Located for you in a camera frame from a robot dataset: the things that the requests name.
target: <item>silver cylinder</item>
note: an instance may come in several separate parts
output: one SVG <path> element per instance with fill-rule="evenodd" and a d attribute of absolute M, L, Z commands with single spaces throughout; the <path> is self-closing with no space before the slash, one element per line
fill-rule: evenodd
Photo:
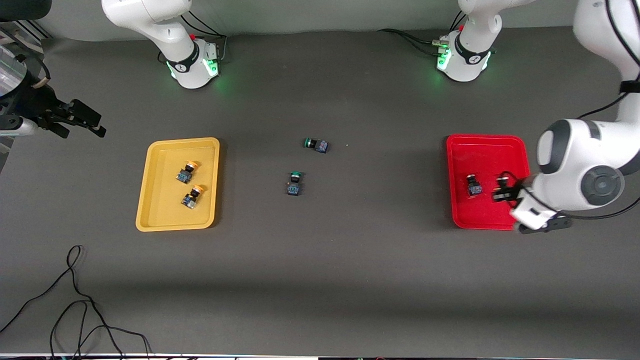
<path fill-rule="evenodd" d="M 0 45 L 0 97 L 17 88 L 27 74 L 27 67 L 13 53 Z"/>

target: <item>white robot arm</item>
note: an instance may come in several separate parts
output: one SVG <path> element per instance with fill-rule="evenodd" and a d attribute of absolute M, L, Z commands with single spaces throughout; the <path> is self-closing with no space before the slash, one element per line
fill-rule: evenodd
<path fill-rule="evenodd" d="M 438 59 L 437 69 L 455 81 L 472 81 L 486 68 L 489 49 L 502 30 L 504 9 L 532 3 L 535 0 L 458 0 L 460 10 L 467 14 L 464 30 L 454 29 L 440 37 L 448 42 Z"/>
<path fill-rule="evenodd" d="M 192 39 L 178 22 L 157 24 L 190 8 L 191 0 L 102 0 L 102 10 L 113 24 L 153 41 L 166 57 L 171 75 L 183 87 L 195 89 L 219 73 L 216 45 Z"/>
<path fill-rule="evenodd" d="M 614 122 L 555 122 L 538 142 L 541 173 L 512 188 L 506 188 L 502 180 L 498 197 L 518 201 L 511 214 L 526 229 L 552 230 L 555 220 L 565 216 L 564 211 L 612 203 L 624 189 L 624 176 L 640 170 L 640 24 L 636 1 L 578 3 L 573 27 L 578 41 L 620 70 L 623 82 L 618 116 Z"/>

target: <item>gray table surface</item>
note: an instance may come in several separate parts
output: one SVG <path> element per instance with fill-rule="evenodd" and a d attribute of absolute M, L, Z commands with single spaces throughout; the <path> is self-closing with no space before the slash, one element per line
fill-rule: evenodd
<path fill-rule="evenodd" d="M 571 29 L 503 31 L 488 70 L 467 84 L 388 33 L 229 45 L 222 76 L 185 90 L 149 41 L 46 44 L 59 98 L 95 108 L 108 132 L 15 141 L 0 174 L 3 323 L 82 244 L 81 289 L 156 352 L 640 357 L 637 211 L 535 236 L 451 220 L 447 135 L 520 136 L 534 166 L 549 124 L 616 95 L 616 69 Z M 223 144 L 216 225 L 139 232 L 147 147 L 201 136 Z M 307 136 L 331 151 L 302 149 Z M 294 170 L 307 174 L 298 198 L 283 188 Z M 601 212 L 638 193 L 631 176 Z M 72 299 L 65 279 L 0 335 L 0 352 L 48 351 Z M 73 351 L 80 316 L 60 325 L 58 350 Z M 138 338 L 117 340 L 143 351 Z M 113 352 L 105 335 L 91 349 Z"/>

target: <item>cable connector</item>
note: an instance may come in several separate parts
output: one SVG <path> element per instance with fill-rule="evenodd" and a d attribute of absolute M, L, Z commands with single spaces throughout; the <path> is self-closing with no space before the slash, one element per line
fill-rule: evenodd
<path fill-rule="evenodd" d="M 442 49 L 448 49 L 449 41 L 448 40 L 432 40 L 431 45 L 441 47 Z"/>

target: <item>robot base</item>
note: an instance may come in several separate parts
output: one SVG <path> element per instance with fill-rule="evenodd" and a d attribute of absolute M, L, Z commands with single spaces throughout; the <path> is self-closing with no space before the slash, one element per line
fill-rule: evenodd
<path fill-rule="evenodd" d="M 178 72 L 167 63 L 171 76 L 187 89 L 197 89 L 205 86 L 220 73 L 218 63 L 218 48 L 202 39 L 194 40 L 200 48 L 200 57 L 187 72 Z"/>
<path fill-rule="evenodd" d="M 445 40 L 450 44 L 454 44 L 455 39 L 459 34 L 460 32 L 458 30 L 452 31 L 448 35 L 441 36 L 440 40 Z M 438 58 L 437 69 L 444 72 L 452 80 L 466 83 L 477 78 L 482 70 L 486 69 L 490 56 L 491 53 L 477 64 L 469 65 L 464 57 L 456 52 L 455 47 L 449 46 L 446 52 L 441 54 Z"/>

